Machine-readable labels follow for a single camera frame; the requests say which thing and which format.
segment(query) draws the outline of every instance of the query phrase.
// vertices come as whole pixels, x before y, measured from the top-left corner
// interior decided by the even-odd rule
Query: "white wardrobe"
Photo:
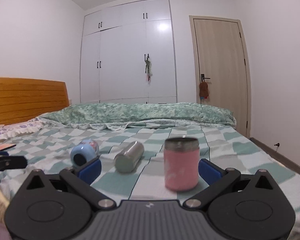
[[[87,15],[80,80],[81,103],[176,103],[169,0],[133,2]]]

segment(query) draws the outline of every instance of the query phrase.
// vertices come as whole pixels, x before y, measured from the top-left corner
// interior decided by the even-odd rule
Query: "gray ribbed panel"
[[[225,240],[200,212],[177,201],[123,201],[99,212],[89,228],[73,240]]]

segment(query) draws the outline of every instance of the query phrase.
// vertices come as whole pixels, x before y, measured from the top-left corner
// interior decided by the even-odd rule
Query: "white wall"
[[[251,136],[300,165],[300,0],[236,0],[252,83]]]
[[[0,77],[65,81],[80,102],[83,18],[71,0],[0,0]]]
[[[139,0],[118,0],[86,11]],[[234,0],[170,0],[176,52],[177,93],[179,102],[196,102],[194,54],[189,15],[237,19]]]

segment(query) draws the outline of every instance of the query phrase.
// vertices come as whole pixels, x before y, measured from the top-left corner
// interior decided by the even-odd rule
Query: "blue thermos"
[[[73,147],[70,158],[75,168],[95,158],[99,151],[99,145],[95,140],[87,139],[81,141],[77,146]]]

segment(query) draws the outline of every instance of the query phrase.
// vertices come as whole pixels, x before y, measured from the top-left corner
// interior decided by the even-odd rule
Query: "bed sheet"
[[[221,168],[234,167],[245,174],[267,169],[296,211],[291,239],[300,237],[300,175],[272,159],[228,126],[211,128],[189,125],[161,129],[140,127],[117,131],[46,127],[32,135],[7,141],[17,143],[15,148],[8,150],[9,154],[24,155],[29,165],[24,170],[1,172],[0,189],[10,200],[31,170],[42,169],[46,174],[59,173],[63,168],[71,166],[71,148],[83,139],[92,138],[100,145],[102,162],[101,175],[91,184],[92,187],[118,204],[122,199],[179,199],[183,202],[208,186],[200,178],[196,188],[188,192],[175,193],[164,187],[164,141],[183,135],[198,138],[201,158],[207,158]],[[113,162],[115,155],[135,140],[142,142],[145,147],[135,171],[130,174],[116,172]]]

